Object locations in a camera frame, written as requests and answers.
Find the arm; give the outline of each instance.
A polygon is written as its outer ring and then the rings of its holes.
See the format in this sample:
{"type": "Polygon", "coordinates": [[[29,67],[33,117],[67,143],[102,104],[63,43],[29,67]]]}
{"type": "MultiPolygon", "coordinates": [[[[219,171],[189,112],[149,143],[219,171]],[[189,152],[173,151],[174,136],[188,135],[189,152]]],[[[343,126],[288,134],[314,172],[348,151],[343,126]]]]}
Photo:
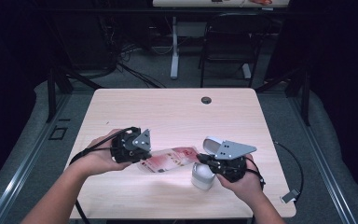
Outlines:
{"type": "MultiPolygon", "coordinates": [[[[89,147],[117,131],[113,130],[108,135],[93,140],[89,147]]],[[[110,145],[111,141],[107,141],[100,147],[110,147],[110,145]]],[[[130,162],[113,161],[109,150],[92,151],[68,166],[22,223],[68,223],[77,196],[89,176],[120,171],[129,165],[130,162]]]]}
{"type": "MultiPolygon", "coordinates": [[[[253,159],[252,155],[246,155],[247,158],[253,159]]],[[[256,170],[255,166],[247,161],[246,165],[249,169],[256,170]]],[[[231,189],[235,195],[249,205],[255,215],[258,224],[264,223],[284,223],[283,219],[269,201],[260,187],[258,176],[252,173],[246,173],[245,176],[235,182],[230,183],[221,175],[217,175],[220,183],[226,189],[231,189]]]]}

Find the small white object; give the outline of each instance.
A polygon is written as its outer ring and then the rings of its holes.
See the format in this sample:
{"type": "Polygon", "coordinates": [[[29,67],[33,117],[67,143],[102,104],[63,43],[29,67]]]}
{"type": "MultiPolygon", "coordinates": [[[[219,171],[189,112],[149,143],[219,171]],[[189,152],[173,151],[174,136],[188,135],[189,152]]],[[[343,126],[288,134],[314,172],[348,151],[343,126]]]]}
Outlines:
{"type": "Polygon", "coordinates": [[[193,165],[193,172],[191,183],[199,189],[208,190],[213,185],[215,174],[212,173],[209,166],[195,162],[193,165]]]}

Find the person's right hand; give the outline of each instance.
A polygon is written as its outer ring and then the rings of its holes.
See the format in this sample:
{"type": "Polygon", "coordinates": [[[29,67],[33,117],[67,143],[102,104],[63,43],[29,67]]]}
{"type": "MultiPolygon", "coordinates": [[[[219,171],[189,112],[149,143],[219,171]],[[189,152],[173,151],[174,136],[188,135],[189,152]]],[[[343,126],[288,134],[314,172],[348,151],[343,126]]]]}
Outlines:
{"type": "MultiPolygon", "coordinates": [[[[253,160],[253,157],[250,154],[246,155],[246,157],[253,160]]],[[[257,171],[255,165],[249,160],[246,160],[246,166],[248,169],[257,171]]],[[[231,189],[238,198],[248,205],[256,203],[257,200],[260,200],[260,198],[263,198],[264,196],[260,186],[259,177],[251,172],[246,172],[242,179],[234,183],[230,183],[222,175],[217,175],[217,178],[223,187],[231,189]]]]}

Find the desk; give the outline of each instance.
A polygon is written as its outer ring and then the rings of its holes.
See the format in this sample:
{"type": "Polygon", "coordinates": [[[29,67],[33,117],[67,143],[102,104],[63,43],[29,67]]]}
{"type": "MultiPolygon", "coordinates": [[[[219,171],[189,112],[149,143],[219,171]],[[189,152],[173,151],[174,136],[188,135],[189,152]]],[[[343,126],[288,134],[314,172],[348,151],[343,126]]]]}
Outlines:
{"type": "MultiPolygon", "coordinates": [[[[112,129],[150,129],[152,151],[194,146],[207,135],[257,147],[253,153],[267,185],[265,193],[283,217],[296,213],[282,203],[289,192],[255,91],[252,89],[97,90],[69,160],[92,139],[112,129]],[[201,98],[208,96],[208,105],[201,98]]],[[[252,211],[217,179],[209,190],[191,183],[192,164],[147,174],[136,164],[121,172],[90,177],[78,200],[88,218],[177,219],[251,217],[252,211]]],[[[76,209],[71,218],[80,218],[76,209]]]]}
{"type": "MultiPolygon", "coordinates": [[[[257,3],[253,3],[249,0],[222,0],[221,2],[213,2],[212,0],[153,0],[153,7],[248,7],[248,8],[262,8],[265,10],[272,10],[275,7],[287,7],[290,0],[272,0],[272,4],[262,6],[257,3]]],[[[172,20],[172,63],[171,63],[171,79],[178,78],[178,66],[179,66],[179,53],[177,42],[177,27],[176,17],[172,20]]],[[[205,25],[200,30],[203,35],[205,25]]],[[[242,68],[244,77],[250,77],[250,70],[248,64],[245,64],[242,68]]]]}

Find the person's left hand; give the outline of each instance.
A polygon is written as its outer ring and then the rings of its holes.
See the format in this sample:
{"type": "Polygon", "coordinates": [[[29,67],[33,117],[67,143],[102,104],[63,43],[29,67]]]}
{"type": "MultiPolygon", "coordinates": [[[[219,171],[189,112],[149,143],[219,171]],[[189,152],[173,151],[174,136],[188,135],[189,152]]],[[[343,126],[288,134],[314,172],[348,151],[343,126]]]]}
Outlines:
{"type": "MultiPolygon", "coordinates": [[[[109,134],[92,140],[88,147],[95,146],[97,143],[103,141],[106,137],[118,131],[120,131],[120,129],[114,129],[109,134]]],[[[111,145],[112,140],[109,140],[97,148],[110,148],[111,145]]],[[[131,165],[130,161],[122,163],[113,161],[109,149],[91,151],[89,154],[80,158],[78,161],[82,164],[81,167],[84,169],[84,172],[87,176],[100,175],[109,171],[121,171],[131,165]]]]}

